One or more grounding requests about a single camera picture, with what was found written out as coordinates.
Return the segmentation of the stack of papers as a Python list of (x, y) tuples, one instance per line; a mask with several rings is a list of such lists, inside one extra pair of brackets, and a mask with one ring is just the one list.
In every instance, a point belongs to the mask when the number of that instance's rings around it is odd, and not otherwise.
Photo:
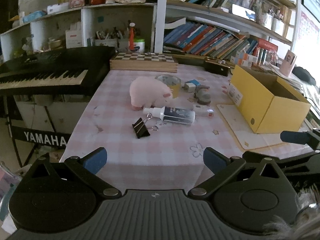
[(274, 74), (277, 74), (279, 77), (285, 79), (291, 86), (300, 91), (307, 99), (312, 99), (314, 102), (319, 103), (319, 89), (316, 86), (310, 85), (300, 80), (293, 73), (291, 73), (289, 77), (287, 77), (280, 72), (278, 67), (268, 62), (263, 65), (263, 68), (265, 70), (272, 71), (274, 72)]

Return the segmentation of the yellow tape roll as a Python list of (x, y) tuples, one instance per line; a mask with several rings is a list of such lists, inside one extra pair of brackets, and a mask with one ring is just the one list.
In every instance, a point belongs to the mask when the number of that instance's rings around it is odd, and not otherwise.
[(163, 82), (171, 89), (173, 99), (178, 97), (181, 88), (180, 78), (169, 74), (162, 74), (156, 76), (155, 79)]

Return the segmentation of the dark brown wooden box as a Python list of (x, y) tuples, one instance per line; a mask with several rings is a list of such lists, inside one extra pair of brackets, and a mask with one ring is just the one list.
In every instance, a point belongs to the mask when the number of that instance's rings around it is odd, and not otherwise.
[(205, 71), (216, 75), (228, 76), (232, 73), (231, 65), (225, 60), (221, 59), (206, 57), (203, 62), (203, 67)]

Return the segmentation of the black binder clip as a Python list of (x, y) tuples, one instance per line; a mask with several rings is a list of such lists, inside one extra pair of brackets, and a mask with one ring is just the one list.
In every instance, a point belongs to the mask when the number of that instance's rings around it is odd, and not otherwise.
[(145, 119), (139, 118), (136, 123), (132, 124), (132, 128), (136, 134), (137, 139), (149, 137), (150, 131), (153, 132), (159, 130), (159, 128), (156, 125), (152, 127), (146, 126), (147, 121), (151, 120), (152, 118), (153, 115), (151, 113), (148, 113)]

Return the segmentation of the white desk mat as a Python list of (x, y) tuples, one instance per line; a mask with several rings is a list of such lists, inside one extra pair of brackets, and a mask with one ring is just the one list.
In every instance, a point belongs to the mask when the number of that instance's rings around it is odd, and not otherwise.
[(212, 134), (221, 144), (223, 152), (231, 148), (233, 151), (252, 151), (284, 158), (310, 150), (306, 145), (282, 142), (279, 133), (254, 133), (235, 105), (217, 104), (214, 121), (216, 123), (213, 125)]

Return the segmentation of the white blue spray bottle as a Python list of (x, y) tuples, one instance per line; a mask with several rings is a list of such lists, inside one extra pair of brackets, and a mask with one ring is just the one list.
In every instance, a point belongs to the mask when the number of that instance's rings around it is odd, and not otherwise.
[(144, 108), (143, 113), (150, 113), (154, 118), (175, 124), (192, 125), (195, 121), (194, 111), (176, 107)]

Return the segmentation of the white power adapter plug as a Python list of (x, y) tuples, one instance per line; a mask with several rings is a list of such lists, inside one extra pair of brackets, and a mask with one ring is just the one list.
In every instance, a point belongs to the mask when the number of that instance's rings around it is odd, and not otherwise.
[(196, 85), (194, 83), (188, 82), (185, 83), (182, 88), (186, 93), (194, 93)]

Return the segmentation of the small white staples box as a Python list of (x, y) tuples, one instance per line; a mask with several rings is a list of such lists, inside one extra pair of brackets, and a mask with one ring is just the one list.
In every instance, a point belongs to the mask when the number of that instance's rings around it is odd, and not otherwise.
[(214, 110), (210, 106), (193, 105), (193, 111), (195, 112), (196, 116), (209, 118), (214, 116)]

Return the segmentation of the white green lid jar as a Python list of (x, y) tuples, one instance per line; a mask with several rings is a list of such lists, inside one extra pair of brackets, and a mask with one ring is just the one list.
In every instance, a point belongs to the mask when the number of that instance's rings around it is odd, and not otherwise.
[(143, 38), (134, 39), (134, 52), (143, 53), (145, 51), (145, 40)]

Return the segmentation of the red boxed book set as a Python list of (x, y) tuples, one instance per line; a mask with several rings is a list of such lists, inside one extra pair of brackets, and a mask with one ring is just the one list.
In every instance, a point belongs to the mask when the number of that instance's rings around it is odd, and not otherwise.
[(270, 63), (273, 65), (277, 64), (278, 61), (278, 46), (261, 38), (254, 38), (257, 41), (258, 63), (263, 65)]

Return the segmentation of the white bookshelf unit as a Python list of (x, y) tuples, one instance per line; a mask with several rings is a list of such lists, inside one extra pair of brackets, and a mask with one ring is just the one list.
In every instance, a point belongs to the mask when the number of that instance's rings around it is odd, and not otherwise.
[(249, 34), (271, 43), (290, 44), (292, 0), (155, 0), (123, 4), (115, 0), (1, 0), (1, 21), (13, 20), (1, 32), (1, 55), (9, 61), (50, 50), (63, 41), (64, 48), (112, 46), (129, 48), (129, 24), (135, 37), (145, 40), (146, 52), (163, 52), (164, 32), (187, 21), (215, 25)]

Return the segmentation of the black Yamaha keyboard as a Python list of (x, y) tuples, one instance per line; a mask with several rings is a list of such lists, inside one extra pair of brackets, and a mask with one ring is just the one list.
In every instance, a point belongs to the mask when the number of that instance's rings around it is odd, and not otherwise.
[(110, 71), (108, 46), (58, 49), (1, 65), (1, 95), (92, 96)]

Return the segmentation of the pink plush pig toy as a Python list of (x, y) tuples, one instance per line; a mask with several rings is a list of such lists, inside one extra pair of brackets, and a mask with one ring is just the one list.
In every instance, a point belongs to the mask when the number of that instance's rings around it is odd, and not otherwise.
[(144, 108), (169, 106), (173, 100), (171, 89), (154, 77), (139, 76), (131, 82), (129, 90), (134, 111)]

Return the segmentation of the row of leaning books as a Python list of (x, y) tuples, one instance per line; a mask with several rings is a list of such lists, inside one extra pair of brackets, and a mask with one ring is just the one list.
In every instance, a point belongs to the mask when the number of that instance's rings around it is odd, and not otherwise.
[(164, 32), (163, 52), (230, 60), (237, 52), (251, 55), (258, 41), (215, 25), (187, 21)]

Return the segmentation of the blue object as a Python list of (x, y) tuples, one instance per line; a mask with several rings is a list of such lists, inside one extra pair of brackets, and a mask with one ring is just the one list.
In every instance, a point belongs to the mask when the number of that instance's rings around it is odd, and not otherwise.
[(195, 86), (199, 86), (200, 85), (199, 81), (197, 81), (195, 79), (185, 82), (185, 84), (187, 84), (187, 83), (193, 83)]

